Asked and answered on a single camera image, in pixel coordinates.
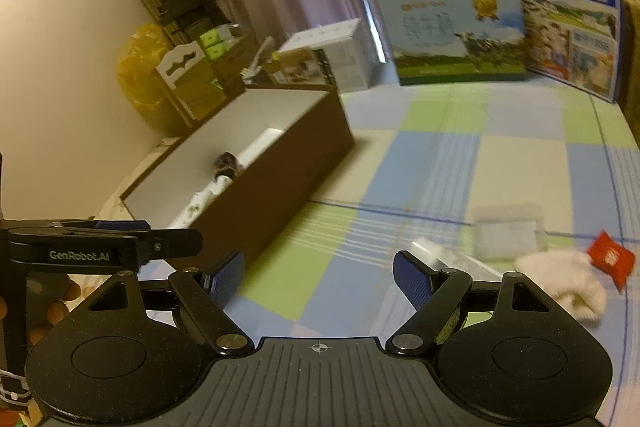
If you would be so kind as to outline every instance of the metal screw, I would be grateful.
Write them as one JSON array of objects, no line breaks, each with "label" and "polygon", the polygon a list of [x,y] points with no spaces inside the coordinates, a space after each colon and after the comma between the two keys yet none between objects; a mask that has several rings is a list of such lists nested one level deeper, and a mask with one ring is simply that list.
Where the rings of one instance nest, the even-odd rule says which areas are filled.
[{"label": "metal screw", "polygon": [[222,347],[223,349],[242,349],[249,343],[247,338],[244,335],[239,335],[238,333],[229,333],[227,335],[222,335],[218,337],[216,340],[216,344]]},{"label": "metal screw", "polygon": [[398,349],[418,349],[422,345],[422,339],[418,335],[403,333],[394,336],[391,343]]}]

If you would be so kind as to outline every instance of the blue milk box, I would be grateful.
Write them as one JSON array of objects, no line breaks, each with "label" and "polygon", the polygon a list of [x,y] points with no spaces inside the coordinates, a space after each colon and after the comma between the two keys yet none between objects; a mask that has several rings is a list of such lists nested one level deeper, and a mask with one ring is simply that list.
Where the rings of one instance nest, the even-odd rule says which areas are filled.
[{"label": "blue milk box", "polygon": [[400,84],[524,78],[521,0],[378,0]]}]

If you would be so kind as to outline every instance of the red candy wrapper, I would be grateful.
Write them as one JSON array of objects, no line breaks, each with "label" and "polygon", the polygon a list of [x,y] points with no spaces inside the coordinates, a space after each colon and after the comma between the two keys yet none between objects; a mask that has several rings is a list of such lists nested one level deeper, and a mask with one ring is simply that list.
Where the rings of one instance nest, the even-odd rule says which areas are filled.
[{"label": "red candy wrapper", "polygon": [[587,253],[591,256],[591,263],[596,268],[608,273],[616,284],[618,291],[622,291],[626,278],[634,269],[636,256],[633,252],[621,247],[607,232],[600,232],[596,240],[591,243]]}]

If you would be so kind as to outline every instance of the fluffy white cloth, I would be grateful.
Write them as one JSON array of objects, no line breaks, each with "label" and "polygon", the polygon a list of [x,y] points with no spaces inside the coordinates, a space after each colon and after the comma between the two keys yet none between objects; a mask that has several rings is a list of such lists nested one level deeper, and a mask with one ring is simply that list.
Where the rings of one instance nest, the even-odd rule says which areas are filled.
[{"label": "fluffy white cloth", "polygon": [[516,259],[515,268],[540,286],[574,319],[596,321],[607,306],[607,291],[596,279],[591,258],[578,250],[552,250]]}]

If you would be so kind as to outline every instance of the trash bag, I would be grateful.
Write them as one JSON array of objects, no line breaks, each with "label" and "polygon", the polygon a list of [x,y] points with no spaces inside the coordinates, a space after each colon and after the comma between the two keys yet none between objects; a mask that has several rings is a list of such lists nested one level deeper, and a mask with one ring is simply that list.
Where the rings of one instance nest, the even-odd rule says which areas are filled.
[{"label": "trash bag", "polygon": [[116,76],[131,105],[151,127],[165,136],[182,136],[187,125],[164,94],[166,84],[156,71],[171,48],[160,26],[140,26],[118,55]]}]

